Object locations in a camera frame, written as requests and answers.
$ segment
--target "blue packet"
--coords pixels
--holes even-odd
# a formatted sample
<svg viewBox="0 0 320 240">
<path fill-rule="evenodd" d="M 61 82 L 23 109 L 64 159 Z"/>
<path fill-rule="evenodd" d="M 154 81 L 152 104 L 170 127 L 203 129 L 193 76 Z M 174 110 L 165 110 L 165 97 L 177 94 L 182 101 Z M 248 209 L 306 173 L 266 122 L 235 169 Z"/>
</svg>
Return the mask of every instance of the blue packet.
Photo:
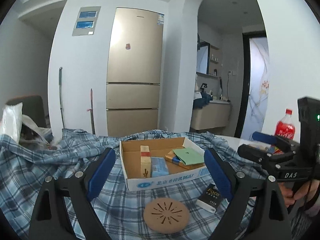
<svg viewBox="0 0 320 240">
<path fill-rule="evenodd" d="M 151 177 L 169 175 L 167 164 L 164 158 L 151 157 Z"/>
</svg>

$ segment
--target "brown round coaster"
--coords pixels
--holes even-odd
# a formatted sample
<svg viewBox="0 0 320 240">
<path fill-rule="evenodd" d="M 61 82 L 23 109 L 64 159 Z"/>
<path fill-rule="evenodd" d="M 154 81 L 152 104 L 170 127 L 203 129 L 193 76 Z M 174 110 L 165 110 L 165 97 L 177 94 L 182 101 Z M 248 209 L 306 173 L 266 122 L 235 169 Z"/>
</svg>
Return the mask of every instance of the brown round coaster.
<svg viewBox="0 0 320 240">
<path fill-rule="evenodd" d="M 152 230 L 172 234 L 183 230 L 189 222 L 189 211 L 172 198 L 157 198 L 146 205 L 143 218 Z"/>
</svg>

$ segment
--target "blue panel window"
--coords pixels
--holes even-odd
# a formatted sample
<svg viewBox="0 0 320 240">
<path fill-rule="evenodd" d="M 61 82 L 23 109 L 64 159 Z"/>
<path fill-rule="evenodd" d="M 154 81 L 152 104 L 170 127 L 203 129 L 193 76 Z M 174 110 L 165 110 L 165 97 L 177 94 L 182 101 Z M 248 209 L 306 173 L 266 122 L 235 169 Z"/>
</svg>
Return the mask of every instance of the blue panel window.
<svg viewBox="0 0 320 240">
<path fill-rule="evenodd" d="M 79 18 L 93 18 L 96 14 L 97 11 L 80 12 Z"/>
<path fill-rule="evenodd" d="M 77 22 L 76 29 L 85 29 L 85 28 L 92 28 L 93 21 L 83 21 Z"/>
</svg>

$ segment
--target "coca-cola bottle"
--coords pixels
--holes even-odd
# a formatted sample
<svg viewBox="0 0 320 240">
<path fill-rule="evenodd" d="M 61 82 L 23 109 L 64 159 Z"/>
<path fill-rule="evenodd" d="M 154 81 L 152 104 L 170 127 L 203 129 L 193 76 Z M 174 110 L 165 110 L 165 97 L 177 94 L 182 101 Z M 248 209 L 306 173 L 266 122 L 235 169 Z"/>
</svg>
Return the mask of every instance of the coca-cola bottle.
<svg viewBox="0 0 320 240">
<path fill-rule="evenodd" d="M 293 125 L 291 115 L 292 115 L 292 110 L 286 109 L 284 118 L 282 118 L 277 123 L 275 135 L 280 135 L 288 139 L 293 139 L 296 128 Z M 274 154 L 282 154 L 282 153 L 283 152 L 279 148 L 275 147 Z"/>
</svg>

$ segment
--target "green card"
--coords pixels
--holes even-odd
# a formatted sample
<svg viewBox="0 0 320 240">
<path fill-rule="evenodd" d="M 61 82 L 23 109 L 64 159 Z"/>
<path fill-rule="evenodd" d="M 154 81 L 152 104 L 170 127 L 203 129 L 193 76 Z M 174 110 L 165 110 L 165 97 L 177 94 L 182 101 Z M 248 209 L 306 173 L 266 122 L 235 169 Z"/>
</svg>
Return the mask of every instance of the green card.
<svg viewBox="0 0 320 240">
<path fill-rule="evenodd" d="M 203 156 L 191 148 L 173 149 L 173 152 L 184 162 L 185 165 L 203 163 Z"/>
</svg>

